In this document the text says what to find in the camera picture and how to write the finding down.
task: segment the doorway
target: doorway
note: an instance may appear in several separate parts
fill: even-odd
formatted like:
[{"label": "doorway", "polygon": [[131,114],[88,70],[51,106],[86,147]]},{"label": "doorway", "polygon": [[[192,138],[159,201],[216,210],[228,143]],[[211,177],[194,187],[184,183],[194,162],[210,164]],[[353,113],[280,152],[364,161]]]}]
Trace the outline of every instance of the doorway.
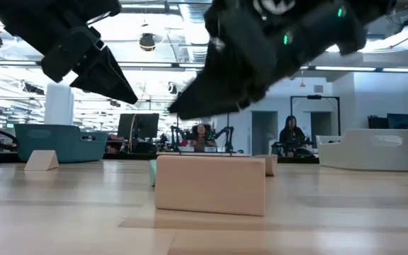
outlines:
[{"label": "doorway", "polygon": [[311,113],[311,139],[312,147],[317,148],[316,135],[332,135],[332,113]]},{"label": "doorway", "polygon": [[251,112],[251,153],[268,154],[268,142],[278,139],[278,112]]}]

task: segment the white pillar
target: white pillar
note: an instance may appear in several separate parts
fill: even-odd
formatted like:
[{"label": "white pillar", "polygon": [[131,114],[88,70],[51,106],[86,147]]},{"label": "white pillar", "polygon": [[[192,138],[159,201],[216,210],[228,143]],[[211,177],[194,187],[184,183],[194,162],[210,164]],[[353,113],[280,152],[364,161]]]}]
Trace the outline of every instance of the white pillar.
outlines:
[{"label": "white pillar", "polygon": [[69,86],[48,84],[44,124],[73,125],[74,95]]}]

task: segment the desk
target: desk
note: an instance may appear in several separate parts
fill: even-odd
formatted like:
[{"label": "desk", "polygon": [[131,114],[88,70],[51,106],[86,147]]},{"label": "desk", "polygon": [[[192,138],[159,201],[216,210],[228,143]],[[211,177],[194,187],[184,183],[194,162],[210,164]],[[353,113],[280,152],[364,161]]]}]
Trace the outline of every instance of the desk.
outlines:
[{"label": "desk", "polygon": [[198,156],[198,157],[250,157],[248,154],[242,153],[226,153],[226,152],[157,152],[157,155],[170,156]]}]

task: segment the woman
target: woman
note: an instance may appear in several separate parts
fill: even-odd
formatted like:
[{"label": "woman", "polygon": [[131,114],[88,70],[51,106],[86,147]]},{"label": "woman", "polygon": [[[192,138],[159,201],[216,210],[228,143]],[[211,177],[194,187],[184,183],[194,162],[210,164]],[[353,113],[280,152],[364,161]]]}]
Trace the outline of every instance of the woman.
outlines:
[{"label": "woman", "polygon": [[208,140],[206,137],[207,132],[203,124],[197,126],[196,132],[196,138],[191,141],[191,146],[195,148],[195,152],[204,152],[205,147],[217,147],[217,143],[214,140]]},{"label": "woman", "polygon": [[298,145],[297,141],[305,140],[305,134],[297,127],[297,119],[294,116],[288,116],[286,123],[280,132],[280,143],[283,145],[284,153],[287,157],[293,157],[295,146]]}]

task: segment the computer monitor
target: computer monitor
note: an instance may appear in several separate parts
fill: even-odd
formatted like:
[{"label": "computer monitor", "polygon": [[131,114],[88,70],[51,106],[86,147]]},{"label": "computer monitor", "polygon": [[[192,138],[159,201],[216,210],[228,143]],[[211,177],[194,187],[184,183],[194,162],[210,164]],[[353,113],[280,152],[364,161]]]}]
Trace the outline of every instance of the computer monitor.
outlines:
[{"label": "computer monitor", "polygon": [[387,119],[390,129],[408,129],[408,114],[388,113]]},{"label": "computer monitor", "polygon": [[155,138],[159,127],[159,114],[121,114],[119,118],[118,137],[130,137],[133,122],[132,137]]}]

